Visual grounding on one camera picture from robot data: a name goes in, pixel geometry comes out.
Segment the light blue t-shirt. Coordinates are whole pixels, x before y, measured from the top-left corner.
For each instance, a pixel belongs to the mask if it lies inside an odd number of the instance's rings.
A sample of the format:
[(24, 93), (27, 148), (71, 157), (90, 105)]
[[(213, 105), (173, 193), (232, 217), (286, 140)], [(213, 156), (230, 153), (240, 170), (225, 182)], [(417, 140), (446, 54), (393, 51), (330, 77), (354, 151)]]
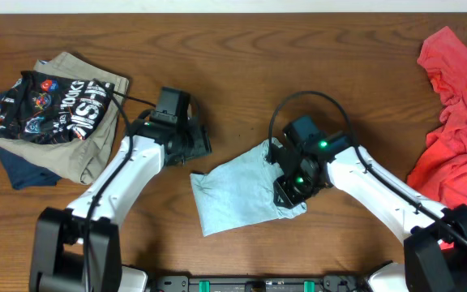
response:
[(285, 208), (273, 202), (273, 183), (283, 171), (267, 162), (268, 145), (265, 140), (207, 174), (190, 175), (203, 236), (307, 211), (304, 203)]

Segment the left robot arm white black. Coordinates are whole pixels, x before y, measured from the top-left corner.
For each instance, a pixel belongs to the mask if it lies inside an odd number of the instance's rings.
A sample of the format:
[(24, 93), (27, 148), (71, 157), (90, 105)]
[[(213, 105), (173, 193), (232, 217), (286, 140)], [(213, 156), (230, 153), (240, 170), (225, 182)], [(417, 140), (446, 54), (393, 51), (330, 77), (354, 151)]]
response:
[(148, 275), (122, 263), (120, 228), (148, 182), (166, 166), (212, 151), (197, 118), (136, 119), (101, 176), (66, 208), (37, 218), (31, 291), (145, 291)]

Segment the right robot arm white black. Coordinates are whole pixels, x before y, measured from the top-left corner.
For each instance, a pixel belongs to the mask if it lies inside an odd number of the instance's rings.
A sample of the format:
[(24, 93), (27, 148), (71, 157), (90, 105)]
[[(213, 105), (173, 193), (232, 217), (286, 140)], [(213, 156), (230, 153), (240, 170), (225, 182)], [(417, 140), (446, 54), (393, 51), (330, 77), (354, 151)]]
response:
[(364, 277), (366, 291), (467, 291), (467, 205), (447, 208), (407, 186), (343, 134), (300, 135), (292, 148), (271, 144), (283, 170), (274, 182), (277, 205), (295, 207), (324, 188), (352, 196), (401, 242), (403, 264)]

